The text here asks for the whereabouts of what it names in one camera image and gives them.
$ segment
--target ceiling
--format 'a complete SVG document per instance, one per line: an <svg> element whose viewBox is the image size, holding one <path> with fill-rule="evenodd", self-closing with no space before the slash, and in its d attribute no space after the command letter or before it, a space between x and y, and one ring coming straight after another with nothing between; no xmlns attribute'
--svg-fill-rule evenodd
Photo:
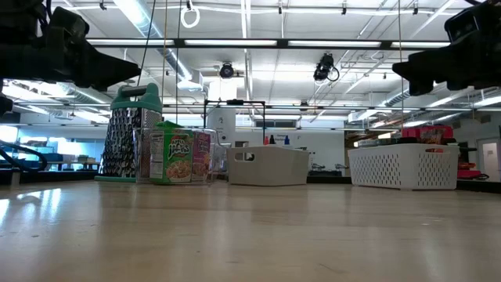
<svg viewBox="0 0 501 282"><path fill-rule="evenodd" d="M462 0L419 0L419 13L403 13L398 16L371 16L361 12L378 9L380 13L398 10L398 0L247 0L251 3L253 13L247 19L248 38L316 38L323 40L336 39L373 39L373 40L431 40L447 41L444 23L453 14L469 6ZM284 13L279 15L278 7L282 2L284 9L302 9L306 13ZM150 7L153 1L147 2ZM346 15L327 13L337 11L345 6ZM402 11L412 11L415 1L401 0ZM450 6L444 14L429 20L432 14L444 4ZM142 38L131 21L117 9L115 2L105 1L107 10L99 9L99 0L54 0L52 6L63 8L77 7L90 25L88 38ZM165 25L165 0L156 1L153 18L158 26ZM186 1L167 1L167 38L242 38L242 16L240 0L205 0L193 1L200 7L200 22L193 28L179 25L180 5ZM226 9L226 12L214 11ZM276 10L276 13L259 13L259 11ZM194 13L186 14L186 22L194 21ZM412 34L421 29L414 37ZM144 48L99 49L100 52L126 58L141 64ZM250 53L251 72L246 73L245 52L243 49L179 49L178 57L186 66L199 70L204 75L206 85L209 81L219 79L217 69L224 62L231 62L243 76L251 76L254 100L266 103L291 104L307 99L310 104L319 105L363 105L377 106L392 93L402 88L402 81L391 71L391 65L400 60L405 61L412 52L403 52L402 56L395 51L349 51L344 50L311 50L311 49L248 49ZM315 85L312 75L315 65L325 52L333 54L341 71L341 79L333 84L324 85L320 90ZM154 49L146 51L143 65L141 85L154 82L161 87L163 58ZM164 81L164 102L175 103L175 74ZM244 78L238 80L239 99L246 99ZM119 85L109 89L107 95L112 96ZM407 107L426 107L429 104L450 96L443 85L439 85L433 95L410 98L405 101ZM202 92L177 91L180 103L202 103ZM338 114L330 111L326 114Z"/></svg>

